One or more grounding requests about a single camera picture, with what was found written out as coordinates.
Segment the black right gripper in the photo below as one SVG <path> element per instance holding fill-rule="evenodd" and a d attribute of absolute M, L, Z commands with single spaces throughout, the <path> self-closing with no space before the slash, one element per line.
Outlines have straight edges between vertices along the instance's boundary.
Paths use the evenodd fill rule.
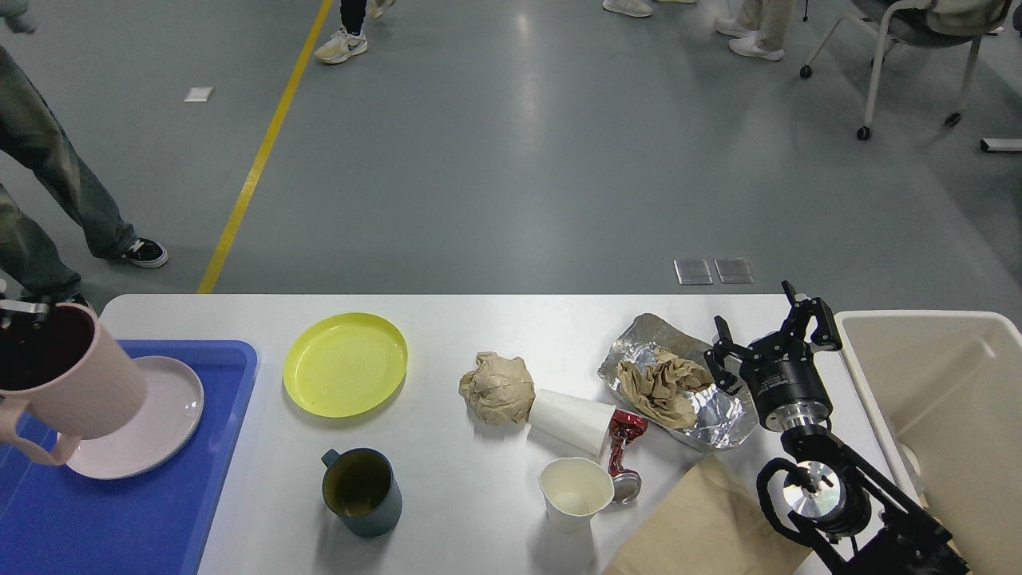
<path fill-rule="evenodd" d="M 704 360 L 715 385 L 727 395 L 737 395 L 741 383 L 727 370 L 727 357 L 742 360 L 739 375 L 751 391 L 763 428 L 777 433 L 797 426 L 822 425 L 828 421 L 832 402 L 815 368 L 812 352 L 840 351 L 834 313 L 822 298 L 807 297 L 788 280 L 781 282 L 790 310 L 781 332 L 771 332 L 745 349 L 731 338 L 729 324 L 713 317 L 718 338 Z"/>

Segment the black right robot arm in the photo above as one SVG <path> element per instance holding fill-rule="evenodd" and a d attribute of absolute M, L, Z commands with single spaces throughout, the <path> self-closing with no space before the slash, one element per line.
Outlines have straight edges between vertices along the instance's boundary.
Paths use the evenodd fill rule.
<path fill-rule="evenodd" d="M 967 574 L 950 532 L 833 434 L 814 353 L 841 350 L 834 314 L 789 281 L 782 291 L 790 310 L 777 331 L 740 345 L 716 317 L 718 338 L 703 356 L 723 392 L 751 393 L 760 426 L 778 433 L 787 454 L 757 474 L 766 523 L 832 574 Z"/>

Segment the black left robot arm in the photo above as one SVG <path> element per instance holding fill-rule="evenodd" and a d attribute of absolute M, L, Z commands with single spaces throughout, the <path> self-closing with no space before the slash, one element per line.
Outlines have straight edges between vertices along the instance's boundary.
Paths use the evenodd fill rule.
<path fill-rule="evenodd" d="M 22 299 L 1 299 L 1 327 L 3 330 L 21 328 L 37 330 L 47 323 L 54 307 L 47 298 L 41 301 L 22 301 Z"/>

